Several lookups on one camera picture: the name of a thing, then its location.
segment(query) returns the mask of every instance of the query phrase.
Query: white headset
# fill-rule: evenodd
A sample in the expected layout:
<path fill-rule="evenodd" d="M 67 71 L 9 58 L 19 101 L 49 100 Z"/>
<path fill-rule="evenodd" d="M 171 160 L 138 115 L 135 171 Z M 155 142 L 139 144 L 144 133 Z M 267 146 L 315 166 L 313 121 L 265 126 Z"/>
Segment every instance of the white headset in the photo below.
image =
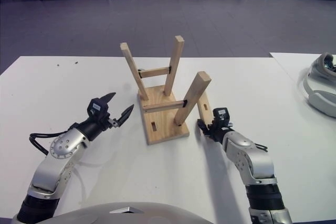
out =
<path fill-rule="evenodd" d="M 310 85 L 312 79 L 317 83 L 330 86 L 335 92 L 313 90 Z M 308 101 L 313 107 L 336 118 L 336 65 L 333 64 L 331 54 L 325 52 L 312 63 L 308 75 L 303 80 L 303 87 L 308 94 Z"/>

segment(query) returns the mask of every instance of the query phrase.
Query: white table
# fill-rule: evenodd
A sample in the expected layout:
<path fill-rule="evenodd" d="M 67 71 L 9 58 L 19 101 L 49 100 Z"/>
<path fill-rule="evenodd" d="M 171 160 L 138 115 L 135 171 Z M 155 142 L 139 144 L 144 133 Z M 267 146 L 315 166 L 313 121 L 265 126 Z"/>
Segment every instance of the white table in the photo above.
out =
<path fill-rule="evenodd" d="M 138 66 L 166 66 L 168 58 L 135 58 Z M 197 71 L 213 79 L 212 108 L 227 106 L 235 129 L 267 145 L 294 222 L 336 219 L 335 129 L 296 99 L 295 83 L 273 58 L 182 58 L 173 91 L 182 99 Z M 145 79 L 145 85 L 164 77 Z M 218 143 L 196 129 L 190 136 L 147 146 L 137 86 L 123 58 L 20 57 L 0 76 L 1 217 L 18 212 L 44 155 L 32 132 L 52 133 L 84 120 L 91 98 L 115 91 L 109 111 L 135 107 L 122 128 L 101 134 L 85 153 L 56 214 L 113 201 L 163 202 L 215 223 L 250 223 L 239 173 Z M 40 140 L 48 146 L 51 140 Z"/>

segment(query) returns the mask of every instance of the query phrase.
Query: black cable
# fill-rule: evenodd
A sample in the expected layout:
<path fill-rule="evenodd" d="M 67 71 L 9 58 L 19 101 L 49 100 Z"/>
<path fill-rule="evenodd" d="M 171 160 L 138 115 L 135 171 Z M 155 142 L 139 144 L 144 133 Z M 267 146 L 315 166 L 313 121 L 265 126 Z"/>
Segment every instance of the black cable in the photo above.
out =
<path fill-rule="evenodd" d="M 50 138 L 50 137 L 56 137 L 59 135 L 62 135 L 66 133 L 66 131 L 63 132 L 59 132 L 59 133 L 52 133 L 52 134 L 47 134 L 47 133 L 32 133 L 29 136 L 29 141 L 40 151 L 43 152 L 45 155 L 48 155 L 48 151 L 42 146 L 40 145 L 35 139 L 36 138 Z"/>

